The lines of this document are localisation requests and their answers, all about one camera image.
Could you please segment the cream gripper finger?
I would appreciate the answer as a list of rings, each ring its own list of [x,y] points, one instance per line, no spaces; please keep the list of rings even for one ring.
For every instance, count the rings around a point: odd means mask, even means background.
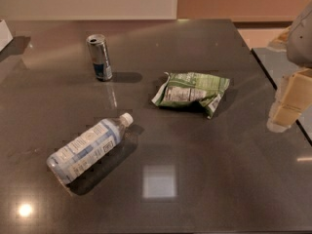
[[[284,76],[269,111],[267,128],[273,133],[289,129],[312,104],[312,70],[300,68]]]

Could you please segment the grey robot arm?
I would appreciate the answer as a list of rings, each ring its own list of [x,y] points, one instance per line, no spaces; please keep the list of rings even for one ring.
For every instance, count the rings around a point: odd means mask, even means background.
[[[312,2],[278,40],[285,40],[287,59],[299,70],[284,76],[276,91],[267,120],[267,128],[273,133],[289,129],[312,105]]]

